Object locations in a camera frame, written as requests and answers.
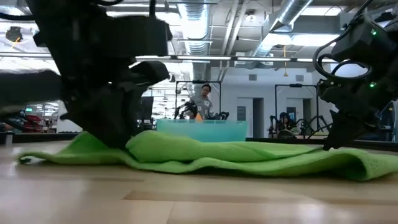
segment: light blue plastic bin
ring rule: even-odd
[[[157,131],[186,136],[201,142],[245,141],[248,125],[245,121],[158,119]]]

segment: ductwork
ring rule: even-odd
[[[313,0],[283,0],[280,10],[274,15],[267,16],[264,22],[263,41],[252,52],[251,57],[265,57],[272,49],[273,45],[267,43],[267,35],[270,31],[286,28],[290,31],[293,28],[293,23],[303,13]]]
[[[210,9],[207,4],[178,4],[183,20],[183,36],[185,39],[203,40],[209,36]],[[208,42],[186,42],[185,48],[189,55],[208,55]],[[209,63],[192,63],[194,80],[210,80]]]

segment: green towel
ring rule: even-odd
[[[127,164],[134,169],[182,174],[204,167],[239,170],[268,177],[327,173],[352,180],[369,180],[398,171],[398,157],[357,149],[322,151],[309,146],[261,142],[203,143],[185,137],[146,131],[126,147],[131,154],[110,149],[81,133],[56,154],[24,152],[24,163],[37,157],[58,164]]]

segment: red object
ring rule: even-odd
[[[26,115],[26,119],[33,121],[36,123],[36,125],[32,125],[30,122],[26,121],[24,122],[24,128],[29,129],[28,132],[30,133],[36,133],[36,132],[41,132],[42,131],[42,126],[40,122],[42,121],[38,116],[34,115]]]

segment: wooden table surface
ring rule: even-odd
[[[0,148],[0,223],[398,223],[398,175],[357,183],[13,161],[18,152],[66,144]]]

